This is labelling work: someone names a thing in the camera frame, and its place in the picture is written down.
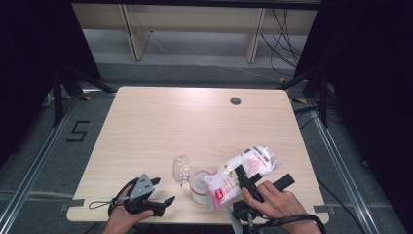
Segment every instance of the person's left hand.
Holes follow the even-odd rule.
[[[131,189],[131,185],[125,189],[122,196],[126,196],[128,191]],[[153,211],[148,210],[141,212],[139,214],[129,214],[124,206],[116,206],[112,213],[110,214],[109,220],[106,223],[106,227],[103,230],[105,234],[125,234],[127,233],[135,224],[148,218],[154,214]]]

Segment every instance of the plastic bag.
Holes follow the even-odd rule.
[[[241,193],[234,169],[243,165],[248,178],[256,174],[265,176],[280,165],[274,153],[266,146],[250,147],[218,168],[215,174],[206,175],[205,182],[215,209],[222,208]]]

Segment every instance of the round container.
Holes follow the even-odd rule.
[[[205,176],[208,175],[210,175],[209,170],[197,171],[189,182],[191,185],[191,196],[199,204],[211,202],[210,197],[207,194],[207,184],[204,180]]]

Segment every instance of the hand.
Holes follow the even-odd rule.
[[[246,203],[268,218],[306,214],[303,205],[293,193],[288,191],[279,192],[270,181],[258,185],[257,192],[264,199],[263,203],[255,200],[246,188],[242,189]],[[320,233],[316,225],[310,220],[290,222],[282,225],[282,228],[289,233]]]
[[[122,196],[126,196],[131,189],[131,185],[125,189]],[[144,211],[139,214],[129,214],[124,206],[117,206],[110,214],[109,220],[106,223],[106,227],[103,230],[104,234],[125,234],[135,224],[148,218],[154,214],[153,211]]]

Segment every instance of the light wood table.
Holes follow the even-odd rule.
[[[107,206],[90,210],[89,203],[110,201],[128,181],[147,173],[161,178],[150,201],[176,198],[163,217],[144,222],[229,224],[224,210],[197,204],[189,184],[181,188],[174,181],[174,159],[187,155],[191,172],[216,170],[256,145],[268,146],[282,163],[261,181],[290,173],[296,182],[287,190],[308,213],[328,222],[328,213],[314,210],[324,202],[285,91],[159,87],[119,89],[74,196],[85,204],[69,208],[67,218],[106,221]]]

